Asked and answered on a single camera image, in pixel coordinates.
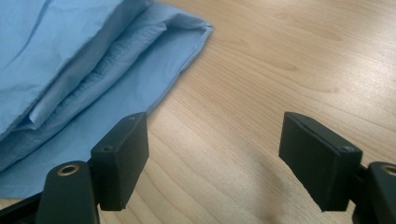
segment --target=light blue towel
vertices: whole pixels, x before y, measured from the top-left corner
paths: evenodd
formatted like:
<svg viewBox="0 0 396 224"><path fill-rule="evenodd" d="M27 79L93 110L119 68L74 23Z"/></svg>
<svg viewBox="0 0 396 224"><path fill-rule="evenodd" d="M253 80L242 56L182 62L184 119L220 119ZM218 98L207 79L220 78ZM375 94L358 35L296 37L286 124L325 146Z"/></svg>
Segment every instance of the light blue towel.
<svg viewBox="0 0 396 224"><path fill-rule="evenodd" d="M143 10L149 1L140 4L136 6ZM134 8L131 16L137 11ZM154 3L125 28L107 46L93 70L81 73L80 82L66 96L59 97L56 106L43 110L40 106L47 103L38 103L22 113L24 119L2 119L0 123L8 124L3 127L13 132L3 131L5 137L0 142L0 197L27 197L39 192L52 167L66 161L86 161L92 147L121 118L150 112L201 51L212 31L202 19L161 3ZM1 103L8 94L1 89L3 85L1 82ZM52 92L51 87L44 89ZM27 93L11 94L18 99ZM44 102L46 95L41 94L33 101Z"/></svg>

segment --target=wood surface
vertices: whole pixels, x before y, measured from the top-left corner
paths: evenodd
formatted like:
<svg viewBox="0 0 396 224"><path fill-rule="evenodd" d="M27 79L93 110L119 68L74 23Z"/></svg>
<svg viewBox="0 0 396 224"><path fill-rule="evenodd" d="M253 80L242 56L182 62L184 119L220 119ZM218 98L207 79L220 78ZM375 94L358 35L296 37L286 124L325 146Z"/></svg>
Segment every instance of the wood surface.
<svg viewBox="0 0 396 224"><path fill-rule="evenodd" d="M163 0L214 26L148 119L150 158L117 223L352 223L278 157L283 114L396 163L394 0ZM1 200L0 206L16 202Z"/></svg>

